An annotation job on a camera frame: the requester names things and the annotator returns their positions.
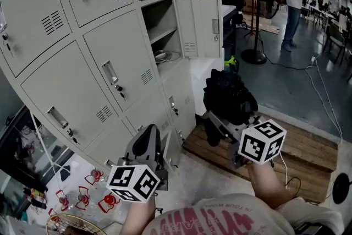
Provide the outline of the brown cardboard sheet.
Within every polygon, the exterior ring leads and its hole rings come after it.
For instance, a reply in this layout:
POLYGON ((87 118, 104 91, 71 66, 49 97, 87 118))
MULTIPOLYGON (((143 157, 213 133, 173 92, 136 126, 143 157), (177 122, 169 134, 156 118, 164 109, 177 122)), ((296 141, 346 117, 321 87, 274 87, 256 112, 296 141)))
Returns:
MULTIPOLYGON (((252 18, 251 14, 243 14, 243 18, 244 18, 244 22, 246 22, 246 24, 247 24, 248 29, 251 29, 251 27, 253 27, 253 29, 255 29, 255 26, 256 26, 256 16, 255 15, 254 15, 253 21, 251 21, 251 18, 252 18)), ((280 28, 272 25, 272 19, 260 17, 259 30, 270 32, 272 34, 278 35, 280 28)))

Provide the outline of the black framed glass panel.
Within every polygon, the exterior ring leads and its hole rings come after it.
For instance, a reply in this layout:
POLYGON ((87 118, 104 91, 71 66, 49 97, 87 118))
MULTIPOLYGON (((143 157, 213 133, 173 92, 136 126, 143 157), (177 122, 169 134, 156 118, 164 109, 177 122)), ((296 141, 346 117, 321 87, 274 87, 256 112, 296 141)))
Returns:
POLYGON ((26 106, 0 133, 0 170, 40 192, 48 191, 46 184, 73 155, 26 106))

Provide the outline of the white shirt with red print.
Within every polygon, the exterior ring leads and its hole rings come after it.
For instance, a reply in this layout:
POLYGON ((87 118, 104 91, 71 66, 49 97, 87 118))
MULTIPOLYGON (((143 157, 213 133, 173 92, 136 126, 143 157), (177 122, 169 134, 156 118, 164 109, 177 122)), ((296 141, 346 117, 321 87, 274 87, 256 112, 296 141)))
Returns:
POLYGON ((229 194, 157 216, 142 235, 295 235, 305 223, 342 235, 339 212, 295 198, 276 209, 249 194, 229 194))

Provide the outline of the long white table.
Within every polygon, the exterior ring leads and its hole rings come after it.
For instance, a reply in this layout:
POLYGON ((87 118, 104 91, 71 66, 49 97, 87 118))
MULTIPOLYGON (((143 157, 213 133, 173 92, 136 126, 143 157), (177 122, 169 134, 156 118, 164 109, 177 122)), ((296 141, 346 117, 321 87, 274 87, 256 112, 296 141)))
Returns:
POLYGON ((314 22, 314 25, 319 23, 322 27, 326 26, 329 20, 335 20, 334 15, 320 10, 318 7, 314 7, 308 4, 301 7, 301 12, 303 13, 306 22, 310 21, 310 16, 313 16, 312 21, 314 22))

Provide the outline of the yellow-green item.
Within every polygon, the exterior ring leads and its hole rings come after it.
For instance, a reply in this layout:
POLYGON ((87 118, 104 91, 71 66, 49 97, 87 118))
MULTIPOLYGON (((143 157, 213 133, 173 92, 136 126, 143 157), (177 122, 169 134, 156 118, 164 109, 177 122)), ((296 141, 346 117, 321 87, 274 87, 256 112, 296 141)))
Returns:
POLYGON ((224 62, 224 70, 238 73, 239 71, 239 62, 234 56, 231 56, 230 60, 224 62))

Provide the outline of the person's left forearm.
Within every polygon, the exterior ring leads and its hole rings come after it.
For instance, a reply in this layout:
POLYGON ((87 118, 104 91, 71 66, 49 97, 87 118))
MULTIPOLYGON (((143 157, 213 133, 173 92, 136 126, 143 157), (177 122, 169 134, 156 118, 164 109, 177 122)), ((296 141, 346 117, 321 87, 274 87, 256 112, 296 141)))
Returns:
POLYGON ((147 225, 155 218, 155 197, 147 203, 131 203, 119 235, 142 235, 147 225))

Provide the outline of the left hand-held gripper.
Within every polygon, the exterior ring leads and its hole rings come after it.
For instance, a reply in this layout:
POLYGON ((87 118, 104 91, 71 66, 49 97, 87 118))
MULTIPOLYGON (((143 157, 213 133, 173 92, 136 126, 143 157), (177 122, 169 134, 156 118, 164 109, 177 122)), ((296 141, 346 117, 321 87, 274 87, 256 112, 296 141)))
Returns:
POLYGON ((155 124, 131 139, 124 156, 112 166, 106 187, 119 199, 134 203, 146 203, 155 191, 168 190, 168 171, 155 124))

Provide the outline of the white cabinet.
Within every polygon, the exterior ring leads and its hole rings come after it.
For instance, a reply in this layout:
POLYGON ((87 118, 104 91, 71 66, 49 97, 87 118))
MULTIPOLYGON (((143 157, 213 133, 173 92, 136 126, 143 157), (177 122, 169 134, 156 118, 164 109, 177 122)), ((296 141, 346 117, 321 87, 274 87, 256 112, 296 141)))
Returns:
POLYGON ((204 88, 206 79, 211 76, 212 69, 224 69, 224 57, 220 58, 193 58, 189 60, 190 77, 194 96, 195 114, 203 116, 206 107, 203 102, 204 88))

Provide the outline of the grey metal locker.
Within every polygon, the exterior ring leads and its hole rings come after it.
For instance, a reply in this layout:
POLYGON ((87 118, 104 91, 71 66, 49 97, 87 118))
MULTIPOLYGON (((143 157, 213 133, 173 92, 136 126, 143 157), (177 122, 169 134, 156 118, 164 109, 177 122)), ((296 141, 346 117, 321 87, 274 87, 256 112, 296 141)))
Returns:
POLYGON ((0 0, 0 68, 35 117, 100 170, 155 124, 175 171, 196 125, 189 60, 220 58, 222 28, 221 0, 0 0))

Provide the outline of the wooden pallet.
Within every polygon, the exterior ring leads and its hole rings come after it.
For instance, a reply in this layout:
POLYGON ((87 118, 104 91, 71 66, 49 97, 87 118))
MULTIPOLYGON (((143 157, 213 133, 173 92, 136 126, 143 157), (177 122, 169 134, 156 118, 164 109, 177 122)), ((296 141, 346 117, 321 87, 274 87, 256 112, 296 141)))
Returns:
MULTIPOLYGON (((331 174, 337 168, 338 146, 332 141, 278 120, 287 134, 281 156, 274 158, 278 178, 288 182, 288 189, 305 200, 320 204, 328 197, 331 174)), ((208 163, 248 180, 245 168, 236 169, 229 159, 229 140, 218 146, 207 142, 204 123, 200 120, 183 142, 183 148, 208 163)))

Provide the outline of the dark chair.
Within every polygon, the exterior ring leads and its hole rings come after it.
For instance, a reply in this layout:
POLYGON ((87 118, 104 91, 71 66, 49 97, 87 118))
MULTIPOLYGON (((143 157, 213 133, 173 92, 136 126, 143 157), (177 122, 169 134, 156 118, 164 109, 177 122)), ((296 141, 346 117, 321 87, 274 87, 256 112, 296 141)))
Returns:
POLYGON ((326 47, 328 47, 328 53, 331 53, 332 47, 337 46, 339 48, 339 52, 334 60, 334 64, 337 63, 340 54, 342 56, 345 54, 346 42, 344 36, 339 31, 339 27, 335 23, 331 23, 329 27, 326 29, 327 39, 324 44, 322 52, 325 51, 326 47))

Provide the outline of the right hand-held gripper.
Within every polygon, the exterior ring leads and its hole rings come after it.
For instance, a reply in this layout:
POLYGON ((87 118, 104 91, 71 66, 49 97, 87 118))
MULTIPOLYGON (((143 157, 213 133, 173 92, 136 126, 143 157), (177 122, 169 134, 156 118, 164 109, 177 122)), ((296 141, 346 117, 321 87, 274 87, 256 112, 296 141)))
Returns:
POLYGON ((209 112, 209 118, 218 131, 232 141, 229 159, 235 168, 250 162, 259 165, 273 163, 273 159, 280 155, 287 131, 274 120, 261 121, 254 117, 249 124, 234 125, 213 112, 209 112))

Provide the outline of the person's right forearm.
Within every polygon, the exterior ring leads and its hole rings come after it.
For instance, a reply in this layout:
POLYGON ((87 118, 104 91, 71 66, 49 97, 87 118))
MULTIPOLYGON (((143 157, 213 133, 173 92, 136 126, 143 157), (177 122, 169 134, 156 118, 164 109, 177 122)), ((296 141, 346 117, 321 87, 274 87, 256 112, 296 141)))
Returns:
POLYGON ((294 199, 293 194, 286 190, 269 163, 247 165, 250 182, 255 197, 261 199, 270 208, 276 209, 294 199))

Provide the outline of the black round base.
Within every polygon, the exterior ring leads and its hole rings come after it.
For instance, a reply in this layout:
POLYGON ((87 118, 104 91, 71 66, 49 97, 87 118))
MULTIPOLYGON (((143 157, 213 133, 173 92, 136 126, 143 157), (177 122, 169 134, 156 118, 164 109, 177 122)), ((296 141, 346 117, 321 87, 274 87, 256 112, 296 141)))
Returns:
POLYGON ((335 204, 341 204, 345 201, 351 185, 352 180, 349 179, 346 173, 341 173, 337 176, 332 189, 332 199, 335 204))

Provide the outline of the black cloth scrap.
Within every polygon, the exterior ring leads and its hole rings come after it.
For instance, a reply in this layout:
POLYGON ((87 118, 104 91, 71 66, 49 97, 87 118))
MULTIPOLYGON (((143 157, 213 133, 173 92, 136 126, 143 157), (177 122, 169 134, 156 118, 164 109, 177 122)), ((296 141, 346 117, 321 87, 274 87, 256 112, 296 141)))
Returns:
POLYGON ((68 177, 70 176, 70 166, 63 166, 63 168, 60 170, 60 179, 62 182, 64 182, 68 177))

